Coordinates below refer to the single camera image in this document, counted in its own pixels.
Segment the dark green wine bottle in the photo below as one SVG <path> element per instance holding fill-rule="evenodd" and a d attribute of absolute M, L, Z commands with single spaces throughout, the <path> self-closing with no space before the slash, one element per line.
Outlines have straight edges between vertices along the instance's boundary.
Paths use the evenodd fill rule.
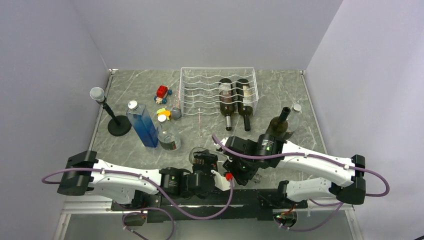
<path fill-rule="evenodd" d="M 237 110 L 243 118 L 244 130 L 251 130 L 250 116 L 253 114 L 252 88 L 249 81 L 245 78 L 240 78 L 236 82 Z"/>
<path fill-rule="evenodd" d="M 222 78 L 218 84 L 220 113 L 225 117 L 226 131 L 232 130 L 231 116 L 235 112 L 233 84 L 229 78 Z"/>

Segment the blue square water bottle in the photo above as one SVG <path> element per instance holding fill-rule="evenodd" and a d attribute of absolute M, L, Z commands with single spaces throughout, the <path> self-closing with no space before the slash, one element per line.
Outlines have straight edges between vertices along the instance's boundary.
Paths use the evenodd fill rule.
<path fill-rule="evenodd" d="M 143 145 L 156 148 L 159 142 L 158 134 L 146 105 L 131 100 L 127 106 L 126 116 Z"/>

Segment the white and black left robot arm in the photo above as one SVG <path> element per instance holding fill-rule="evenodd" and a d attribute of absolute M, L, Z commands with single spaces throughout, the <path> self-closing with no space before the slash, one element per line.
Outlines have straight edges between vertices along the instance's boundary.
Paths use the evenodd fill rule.
<path fill-rule="evenodd" d="M 171 198 L 205 198 L 214 190 L 231 188 L 226 177 L 220 175 L 216 164 L 184 168 L 138 169 L 97 159 L 97 152 L 87 150 L 71 156 L 57 192 L 66 196 L 99 195 L 110 198 L 131 210 L 144 203 L 142 193 L 157 195 L 160 187 Z"/>

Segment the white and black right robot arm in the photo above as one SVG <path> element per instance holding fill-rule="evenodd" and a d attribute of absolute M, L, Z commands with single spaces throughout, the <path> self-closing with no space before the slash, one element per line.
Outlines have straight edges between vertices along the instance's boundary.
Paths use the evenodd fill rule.
<path fill-rule="evenodd" d="M 230 136 L 215 143 L 228 157 L 224 169 L 241 186 L 253 180 L 258 169 L 288 168 L 314 175 L 314 179 L 279 183 L 276 202 L 283 208 L 318 198 L 336 198 L 350 205 L 361 205 L 365 201 L 364 174 L 355 169 L 365 166 L 361 155 L 330 156 L 270 134 L 261 134 L 257 141 Z"/>

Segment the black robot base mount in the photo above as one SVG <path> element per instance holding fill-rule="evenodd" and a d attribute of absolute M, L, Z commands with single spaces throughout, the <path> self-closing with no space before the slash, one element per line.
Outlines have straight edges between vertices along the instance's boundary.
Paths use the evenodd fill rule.
<path fill-rule="evenodd" d="M 271 221 L 273 215 L 282 213 L 286 209 L 306 209 L 308 202 L 302 200 L 293 202 L 284 197 L 283 189 L 235 189 L 229 207 L 216 220 L 232 219 L 256 219 L 259 221 Z M 205 199 L 193 196 L 189 199 L 179 198 L 174 201 L 184 211 L 198 217 L 211 216 L 220 211 L 227 203 L 230 193 L 228 191 L 215 190 Z M 140 208 L 156 207 L 170 213 L 175 221 L 191 220 L 167 200 L 162 194 L 150 195 L 141 191 L 135 192 L 135 199 L 131 204 L 120 205 L 115 201 L 111 204 L 113 212 L 135 211 Z"/>

